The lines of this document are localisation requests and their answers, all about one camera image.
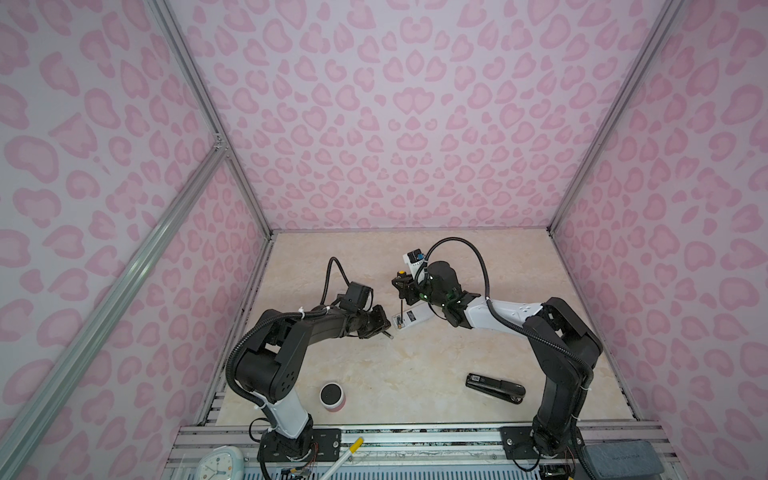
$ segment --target beige marble table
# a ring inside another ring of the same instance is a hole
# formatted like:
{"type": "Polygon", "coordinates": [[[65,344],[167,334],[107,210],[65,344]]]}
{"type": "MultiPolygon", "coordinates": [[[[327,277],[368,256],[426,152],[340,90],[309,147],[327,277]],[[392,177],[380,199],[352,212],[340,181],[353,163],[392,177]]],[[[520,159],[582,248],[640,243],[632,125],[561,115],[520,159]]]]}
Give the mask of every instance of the beige marble table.
{"type": "MultiPolygon", "coordinates": [[[[247,328],[266,309],[314,307],[323,294],[329,257],[339,258],[351,281],[371,286],[376,303],[391,317],[400,311],[390,280],[404,268],[402,255],[416,248],[426,253],[434,242],[451,236],[464,237],[480,250],[494,300],[535,303],[559,296],[588,322],[545,230],[390,231],[279,234],[247,328]]],[[[449,261],[465,290],[482,293],[480,266],[466,245],[445,243],[431,260],[449,261]]],[[[329,298],[345,290],[334,267],[329,298]]],[[[394,339],[384,335],[329,339],[308,348],[295,388],[316,425],[533,419],[545,376],[526,339],[453,328],[437,317],[389,331],[394,339]],[[486,396],[464,386],[469,372],[521,383],[528,393],[521,405],[486,396]],[[328,381],[339,382],[346,392],[346,404],[339,412],[327,412],[320,405],[319,389],[328,381]]],[[[261,413],[253,404],[227,390],[217,425],[248,425],[257,416],[261,413]]],[[[581,418],[632,418],[604,355],[595,368],[581,418]]]]}

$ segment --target white stick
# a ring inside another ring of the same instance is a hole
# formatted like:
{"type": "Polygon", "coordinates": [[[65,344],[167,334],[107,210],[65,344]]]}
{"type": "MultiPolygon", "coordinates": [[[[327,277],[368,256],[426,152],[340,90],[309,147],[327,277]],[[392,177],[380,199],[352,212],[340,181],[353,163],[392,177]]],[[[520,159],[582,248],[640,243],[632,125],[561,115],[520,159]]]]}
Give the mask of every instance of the white stick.
{"type": "Polygon", "coordinates": [[[341,465],[344,465],[344,462],[352,456],[353,453],[357,452],[357,449],[360,448],[362,445],[362,437],[357,439],[357,442],[353,443],[351,447],[349,447],[349,450],[344,452],[339,456],[339,459],[336,460],[333,465],[331,465],[331,468],[328,468],[328,471],[323,473],[323,476],[320,477],[320,480],[328,480],[328,478],[331,478],[331,475],[336,473],[336,470],[339,469],[341,465]]]}

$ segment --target alarm clock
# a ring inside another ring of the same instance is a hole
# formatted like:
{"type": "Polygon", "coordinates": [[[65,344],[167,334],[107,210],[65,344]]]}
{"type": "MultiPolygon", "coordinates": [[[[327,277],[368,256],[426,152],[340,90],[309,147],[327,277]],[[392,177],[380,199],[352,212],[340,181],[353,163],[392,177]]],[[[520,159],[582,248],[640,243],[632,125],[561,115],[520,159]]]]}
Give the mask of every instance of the alarm clock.
{"type": "Polygon", "coordinates": [[[195,480],[243,480],[245,464],[239,448],[225,445],[205,455],[195,470],[195,480]]]}

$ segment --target black stapler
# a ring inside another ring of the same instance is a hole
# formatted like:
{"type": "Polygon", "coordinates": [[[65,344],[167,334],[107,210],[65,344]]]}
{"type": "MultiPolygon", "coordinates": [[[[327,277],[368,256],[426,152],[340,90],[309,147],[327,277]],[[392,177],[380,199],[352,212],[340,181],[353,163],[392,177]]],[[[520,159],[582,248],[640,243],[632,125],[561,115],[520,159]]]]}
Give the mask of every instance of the black stapler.
{"type": "Polygon", "coordinates": [[[520,384],[492,379],[477,373],[469,373],[465,385],[470,389],[487,393],[490,396],[506,400],[515,405],[521,404],[525,396],[525,387],[520,384]]]}

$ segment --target gray case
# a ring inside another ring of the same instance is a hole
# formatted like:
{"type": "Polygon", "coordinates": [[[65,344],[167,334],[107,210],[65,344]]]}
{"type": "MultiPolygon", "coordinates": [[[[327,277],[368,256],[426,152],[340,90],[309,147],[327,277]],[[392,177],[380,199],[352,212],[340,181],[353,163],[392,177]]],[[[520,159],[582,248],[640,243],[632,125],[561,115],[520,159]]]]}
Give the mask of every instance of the gray case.
{"type": "Polygon", "coordinates": [[[664,473],[654,447],[644,440],[587,445],[584,453],[600,480],[632,480],[664,473]]]}

